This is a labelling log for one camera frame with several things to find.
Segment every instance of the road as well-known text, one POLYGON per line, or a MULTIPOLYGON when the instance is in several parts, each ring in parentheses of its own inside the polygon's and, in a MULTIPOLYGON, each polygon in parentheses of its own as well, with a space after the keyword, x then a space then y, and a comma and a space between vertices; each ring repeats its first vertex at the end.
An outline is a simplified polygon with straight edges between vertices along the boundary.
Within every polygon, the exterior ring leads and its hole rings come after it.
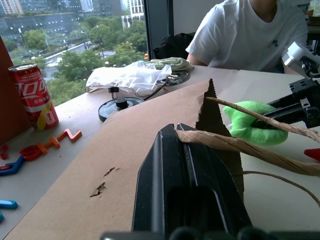
MULTIPOLYGON (((85 46, 83 44, 80 44, 80 45, 77 45, 77 46, 69 48, 68 51, 81 53, 84 50, 85 50, 85 46)), ((112 51, 104 51, 103 53, 104 53, 105 57, 115 54, 115 52, 112 52, 112 51)), ((57 71, 57 67, 56 66, 57 66, 58 62, 61 60, 61 55, 62 55, 62 52, 61 53, 57 53, 52 57, 47 57, 46 58, 46 64, 48 65, 48 67, 46 67, 44 69, 45 72, 46 72, 46 77, 44 78, 45 81, 50 80, 52 78, 52 74, 57 71)))

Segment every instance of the green plush toy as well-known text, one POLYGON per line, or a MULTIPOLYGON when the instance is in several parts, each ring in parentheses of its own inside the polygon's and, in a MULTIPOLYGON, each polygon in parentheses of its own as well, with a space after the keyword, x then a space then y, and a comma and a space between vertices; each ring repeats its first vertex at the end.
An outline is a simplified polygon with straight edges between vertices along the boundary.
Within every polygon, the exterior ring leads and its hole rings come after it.
MULTIPOLYGON (((236 104, 262 115, 275 109, 273 106, 258 101, 242 101, 236 104)), ((223 109, 223 112, 231 119, 232 129, 230 130, 230 134, 233 137, 247 140, 259 146, 281 144, 288 138, 288 132, 281 129, 260 129, 252 127, 251 124, 257 120, 254 116, 250 116, 228 106, 223 109)))

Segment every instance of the round black object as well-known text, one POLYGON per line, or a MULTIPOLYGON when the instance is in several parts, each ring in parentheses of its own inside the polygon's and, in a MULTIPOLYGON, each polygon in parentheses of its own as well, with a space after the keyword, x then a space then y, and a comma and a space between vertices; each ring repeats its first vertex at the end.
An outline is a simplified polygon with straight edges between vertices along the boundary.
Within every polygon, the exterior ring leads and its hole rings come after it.
POLYGON ((144 101, 138 97, 122 97, 112 99, 99 107, 99 119, 104 122, 112 112, 119 112, 123 109, 130 108, 143 102, 144 101))

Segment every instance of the soda can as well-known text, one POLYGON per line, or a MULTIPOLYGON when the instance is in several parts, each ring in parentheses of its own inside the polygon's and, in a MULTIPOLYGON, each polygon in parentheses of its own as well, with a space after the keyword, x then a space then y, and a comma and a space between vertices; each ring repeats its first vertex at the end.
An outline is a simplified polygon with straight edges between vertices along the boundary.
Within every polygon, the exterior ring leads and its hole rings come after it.
POLYGON ((37 64, 12 66, 8 70, 34 129, 45 130, 57 125, 59 119, 37 64))

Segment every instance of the brown string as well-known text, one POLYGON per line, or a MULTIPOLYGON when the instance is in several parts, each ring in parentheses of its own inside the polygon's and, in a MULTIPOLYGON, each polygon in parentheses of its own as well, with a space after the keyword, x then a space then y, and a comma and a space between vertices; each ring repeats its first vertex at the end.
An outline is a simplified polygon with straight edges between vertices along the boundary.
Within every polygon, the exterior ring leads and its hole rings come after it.
POLYGON ((236 105, 234 103, 231 103, 231 102, 228 102, 225 100, 221 100, 221 99, 217 99, 215 97, 207 97, 207 99, 212 100, 218 104, 222 104, 224 106, 228 106, 230 108, 236 109, 242 113, 249 114, 259 120, 266 122, 269 125, 274 126, 275 128, 282 129, 282 130, 290 132, 290 133, 299 134, 299 135, 311 138, 311 139, 315 140, 316 142, 320 143, 320 136, 318 135, 318 132, 316 132, 314 130, 309 130, 309 129, 301 128, 298 126, 289 125, 287 123, 279 122, 279 121, 272 119, 270 117, 263 116, 259 113, 250 111, 250 110, 248 110, 244 107, 241 107, 239 105, 236 105))
POLYGON ((206 131, 177 130, 176 132, 183 143, 204 144, 214 149, 240 152, 293 173, 307 176, 320 176, 320 164, 318 163, 295 161, 239 138, 222 136, 206 131))
POLYGON ((277 175, 274 175, 274 174, 271 174, 271 173, 266 173, 266 172, 261 172, 261 171, 244 171, 242 174, 237 174, 237 175, 247 175, 247 174, 259 174, 259 175, 265 175, 265 176, 270 176, 270 177, 273 177, 273 178, 276 178, 276 179, 279 179, 281 181, 284 181, 288 184, 291 184, 299 189, 301 189, 302 191, 305 191, 307 194, 310 195, 310 197, 316 202, 316 204, 318 204, 318 207, 320 208, 320 201, 319 199, 311 192, 309 191, 308 189, 306 189, 304 186, 301 186, 300 184, 297 184, 293 181, 290 181, 282 176, 277 176, 277 175))

